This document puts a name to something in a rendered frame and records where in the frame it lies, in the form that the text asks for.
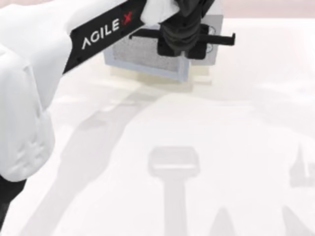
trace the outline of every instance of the white tabletop surface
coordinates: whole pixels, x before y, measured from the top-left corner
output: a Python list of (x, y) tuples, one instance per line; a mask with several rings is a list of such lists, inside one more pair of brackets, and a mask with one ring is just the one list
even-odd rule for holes
[(54, 154), (3, 236), (314, 236), (315, 20), (225, 20), (233, 32), (193, 86), (102, 54), (67, 74)]

